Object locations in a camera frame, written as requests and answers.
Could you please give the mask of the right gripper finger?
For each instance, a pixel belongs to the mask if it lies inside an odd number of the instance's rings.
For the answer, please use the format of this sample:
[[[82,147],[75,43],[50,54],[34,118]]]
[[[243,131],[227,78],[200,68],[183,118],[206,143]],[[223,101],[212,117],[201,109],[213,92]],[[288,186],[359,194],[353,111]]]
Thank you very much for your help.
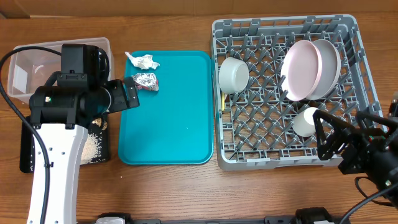
[[[355,134],[358,135],[368,135],[371,134],[383,134],[384,136],[396,136],[397,135],[397,121],[392,119],[383,118],[380,116],[376,116],[374,114],[369,114],[363,111],[359,111],[356,113],[356,122],[359,126],[358,129],[354,130]],[[381,129],[371,128],[367,126],[367,124],[380,124],[388,128],[388,132],[384,133]]]
[[[329,160],[334,154],[339,153],[347,144],[348,135],[355,127],[342,119],[337,118],[322,110],[316,110],[313,114],[315,134],[317,136],[317,152],[321,161]],[[323,122],[332,126],[332,133],[326,136]]]

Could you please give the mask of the foil wrapper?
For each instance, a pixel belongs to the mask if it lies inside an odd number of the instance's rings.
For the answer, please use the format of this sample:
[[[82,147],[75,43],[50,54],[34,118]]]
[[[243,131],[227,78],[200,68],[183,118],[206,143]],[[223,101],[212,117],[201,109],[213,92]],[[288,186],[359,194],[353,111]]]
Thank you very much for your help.
[[[131,76],[138,90],[158,91],[159,81],[154,73],[137,73]]]

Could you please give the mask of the white tissue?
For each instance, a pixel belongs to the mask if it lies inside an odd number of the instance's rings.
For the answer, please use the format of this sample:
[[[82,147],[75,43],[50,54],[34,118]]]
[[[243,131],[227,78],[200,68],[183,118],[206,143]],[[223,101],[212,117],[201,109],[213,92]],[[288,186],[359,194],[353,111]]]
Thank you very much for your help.
[[[153,61],[153,56],[145,54],[141,57],[133,57],[129,52],[125,52],[125,55],[130,60],[133,66],[140,68],[142,70],[156,69],[160,66],[159,63]]]

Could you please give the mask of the brown food scrap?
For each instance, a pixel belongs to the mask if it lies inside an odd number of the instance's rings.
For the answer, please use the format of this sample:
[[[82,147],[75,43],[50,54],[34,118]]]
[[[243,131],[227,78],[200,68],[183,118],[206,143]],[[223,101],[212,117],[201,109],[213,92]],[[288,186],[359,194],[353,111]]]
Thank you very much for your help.
[[[97,125],[103,131],[106,130],[106,128],[108,127],[108,123],[105,121],[104,118],[97,118],[91,123]]]

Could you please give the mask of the white plastic cup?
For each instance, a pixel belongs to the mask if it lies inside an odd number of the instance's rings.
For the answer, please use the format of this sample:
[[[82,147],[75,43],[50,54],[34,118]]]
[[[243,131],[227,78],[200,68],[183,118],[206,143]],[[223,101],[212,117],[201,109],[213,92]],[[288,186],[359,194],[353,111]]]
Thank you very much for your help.
[[[301,137],[310,137],[315,133],[313,114],[316,110],[316,107],[309,107],[293,119],[294,125],[292,128],[296,134]]]

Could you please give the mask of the grey plate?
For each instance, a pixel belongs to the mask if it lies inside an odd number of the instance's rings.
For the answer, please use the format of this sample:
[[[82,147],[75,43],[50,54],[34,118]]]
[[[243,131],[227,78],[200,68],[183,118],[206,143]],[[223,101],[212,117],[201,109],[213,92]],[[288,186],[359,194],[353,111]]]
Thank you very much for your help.
[[[318,39],[313,42],[322,57],[322,74],[314,92],[307,97],[317,100],[327,96],[335,87],[341,70],[341,59],[337,48],[328,40]]]

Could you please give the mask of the white pink-rimmed plate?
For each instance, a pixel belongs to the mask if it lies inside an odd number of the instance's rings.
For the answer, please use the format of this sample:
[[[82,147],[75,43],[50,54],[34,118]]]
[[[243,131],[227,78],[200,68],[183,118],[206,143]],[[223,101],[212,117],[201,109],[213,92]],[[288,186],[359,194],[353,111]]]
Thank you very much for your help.
[[[294,43],[287,51],[282,62],[281,84],[286,97],[291,101],[300,101],[310,96],[320,82],[322,56],[319,49],[308,40]]]

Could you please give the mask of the yellow plastic spoon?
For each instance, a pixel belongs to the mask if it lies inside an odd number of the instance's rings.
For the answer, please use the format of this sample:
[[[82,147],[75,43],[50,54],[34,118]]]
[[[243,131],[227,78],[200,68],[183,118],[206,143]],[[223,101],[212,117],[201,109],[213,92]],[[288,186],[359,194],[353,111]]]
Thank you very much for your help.
[[[221,111],[225,110],[225,99],[226,99],[226,95],[221,92]]]

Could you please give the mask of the grey bowl with rice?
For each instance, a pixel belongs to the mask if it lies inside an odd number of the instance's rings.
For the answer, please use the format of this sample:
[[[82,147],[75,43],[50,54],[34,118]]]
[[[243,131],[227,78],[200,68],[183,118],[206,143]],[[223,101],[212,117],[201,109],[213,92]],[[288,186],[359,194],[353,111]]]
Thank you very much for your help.
[[[228,57],[219,70],[219,86],[224,94],[242,92],[249,80],[247,64],[239,59]]]

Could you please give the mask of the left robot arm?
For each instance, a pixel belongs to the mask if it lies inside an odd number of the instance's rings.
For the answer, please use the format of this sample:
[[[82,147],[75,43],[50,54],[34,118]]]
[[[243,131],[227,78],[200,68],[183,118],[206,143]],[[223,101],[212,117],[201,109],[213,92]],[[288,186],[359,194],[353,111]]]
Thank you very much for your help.
[[[97,46],[63,44],[61,69],[30,97],[35,156],[28,223],[76,223],[81,155],[91,122],[139,106],[134,80],[109,80],[109,66]]]

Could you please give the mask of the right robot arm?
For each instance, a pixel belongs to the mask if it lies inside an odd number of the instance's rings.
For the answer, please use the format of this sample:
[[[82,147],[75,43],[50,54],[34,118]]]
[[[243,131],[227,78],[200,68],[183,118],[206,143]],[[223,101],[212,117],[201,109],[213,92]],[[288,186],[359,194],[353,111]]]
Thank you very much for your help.
[[[380,191],[397,183],[397,121],[359,111],[352,125],[321,110],[313,120],[320,160],[341,156],[342,174],[365,173]]]

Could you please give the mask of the grey dishwasher rack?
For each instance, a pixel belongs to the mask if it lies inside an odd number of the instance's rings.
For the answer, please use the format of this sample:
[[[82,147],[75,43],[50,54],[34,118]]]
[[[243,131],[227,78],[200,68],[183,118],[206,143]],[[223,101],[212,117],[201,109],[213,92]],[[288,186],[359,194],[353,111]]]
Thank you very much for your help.
[[[332,91],[318,100],[290,101],[280,71],[287,51],[300,40],[330,41],[338,50],[341,72]],[[233,57],[249,69],[242,92],[226,95],[221,111],[219,76],[213,77],[218,165],[223,170],[284,166],[337,166],[340,156],[321,161],[315,136],[292,128],[309,107],[356,124],[358,111],[382,115],[356,19],[349,14],[220,19],[212,25],[215,70]]]

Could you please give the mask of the teal serving tray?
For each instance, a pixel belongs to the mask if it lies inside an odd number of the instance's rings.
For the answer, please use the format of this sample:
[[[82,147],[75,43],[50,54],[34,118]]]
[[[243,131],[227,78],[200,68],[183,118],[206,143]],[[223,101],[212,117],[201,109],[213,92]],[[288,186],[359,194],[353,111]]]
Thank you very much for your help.
[[[210,56],[199,50],[133,52],[152,55],[159,90],[138,90],[140,105],[122,111],[118,156],[128,165],[204,164],[213,155]]]

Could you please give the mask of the pile of white rice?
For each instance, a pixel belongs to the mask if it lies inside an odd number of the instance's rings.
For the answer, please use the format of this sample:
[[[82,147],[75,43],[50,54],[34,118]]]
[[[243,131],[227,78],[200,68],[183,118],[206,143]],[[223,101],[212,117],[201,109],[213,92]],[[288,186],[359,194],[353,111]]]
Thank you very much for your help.
[[[102,137],[99,137],[95,133],[88,135],[83,152],[81,154],[81,165],[96,163],[101,160],[101,140]]]

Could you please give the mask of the clear plastic bin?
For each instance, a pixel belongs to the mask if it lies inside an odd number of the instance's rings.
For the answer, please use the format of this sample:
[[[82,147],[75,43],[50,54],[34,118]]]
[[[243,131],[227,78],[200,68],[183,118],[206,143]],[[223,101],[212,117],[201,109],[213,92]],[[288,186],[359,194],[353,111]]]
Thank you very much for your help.
[[[42,42],[38,46],[61,51],[63,44],[95,45],[106,51],[109,58],[109,80],[114,80],[114,59],[109,40],[105,37]],[[61,69],[60,56],[43,50],[26,50],[11,57],[7,80],[7,94],[24,103],[28,103],[30,96],[49,76]]]

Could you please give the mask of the black tray bin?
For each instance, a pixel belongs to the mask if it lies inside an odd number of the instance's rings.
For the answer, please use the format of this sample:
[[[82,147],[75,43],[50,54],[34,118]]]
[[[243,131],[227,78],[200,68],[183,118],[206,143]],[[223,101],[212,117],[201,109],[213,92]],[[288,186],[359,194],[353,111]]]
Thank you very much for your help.
[[[104,118],[108,123],[108,115],[104,115],[101,118]],[[90,124],[88,128],[88,134],[95,133],[99,137],[102,137],[101,140],[101,160],[96,163],[102,163],[110,160],[111,154],[109,150],[109,128],[106,130],[101,130],[97,125]],[[20,159],[19,159],[19,169],[22,173],[32,173],[34,171],[34,137],[31,131],[22,124],[21,128],[21,150],[20,150]]]

